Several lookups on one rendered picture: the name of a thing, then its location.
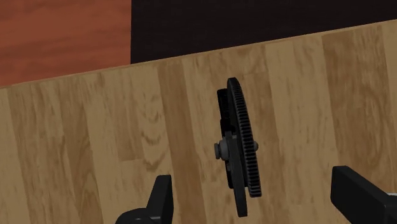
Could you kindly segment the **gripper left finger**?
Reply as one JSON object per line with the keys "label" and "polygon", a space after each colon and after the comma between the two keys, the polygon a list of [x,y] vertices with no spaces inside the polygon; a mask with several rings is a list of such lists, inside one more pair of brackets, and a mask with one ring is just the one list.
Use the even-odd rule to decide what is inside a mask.
{"label": "gripper left finger", "polygon": [[146,207],[122,213],[115,224],[172,224],[171,175],[157,176]]}

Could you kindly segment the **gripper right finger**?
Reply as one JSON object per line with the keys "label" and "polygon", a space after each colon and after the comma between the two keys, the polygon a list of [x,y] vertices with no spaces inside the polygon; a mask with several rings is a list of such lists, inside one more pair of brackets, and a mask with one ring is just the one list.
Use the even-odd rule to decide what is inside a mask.
{"label": "gripper right finger", "polygon": [[382,191],[346,165],[332,168],[330,199],[351,224],[397,224],[397,194]]}

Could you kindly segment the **black toothed wheel tool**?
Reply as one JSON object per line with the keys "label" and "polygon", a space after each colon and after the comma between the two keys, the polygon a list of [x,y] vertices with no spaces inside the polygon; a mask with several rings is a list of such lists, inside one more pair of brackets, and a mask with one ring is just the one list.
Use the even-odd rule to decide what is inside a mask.
{"label": "black toothed wheel tool", "polygon": [[247,216],[246,196],[262,196],[260,172],[249,113],[237,78],[217,90],[221,140],[214,144],[217,159],[225,163],[228,187],[233,190],[238,217]]}

